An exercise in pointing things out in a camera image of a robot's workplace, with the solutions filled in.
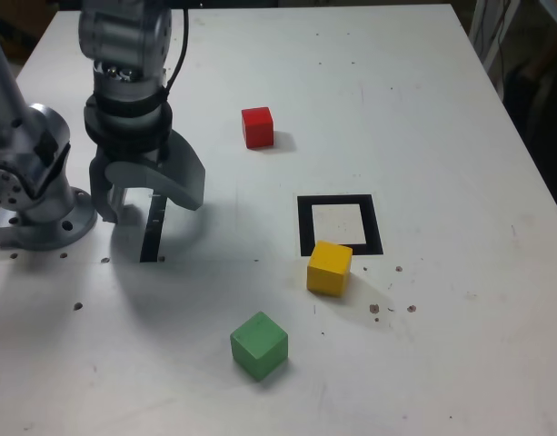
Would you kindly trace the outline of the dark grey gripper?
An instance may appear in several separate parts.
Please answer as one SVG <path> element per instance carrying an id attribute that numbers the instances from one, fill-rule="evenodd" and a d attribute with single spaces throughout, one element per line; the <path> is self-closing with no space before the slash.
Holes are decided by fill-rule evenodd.
<path id="1" fill-rule="evenodd" d="M 89 166 L 92 204 L 104 222 L 119 223 L 125 188 L 149 188 L 196 211 L 204 202 L 205 169 L 193 147 L 170 135 L 116 140 L 98 137 Z"/>

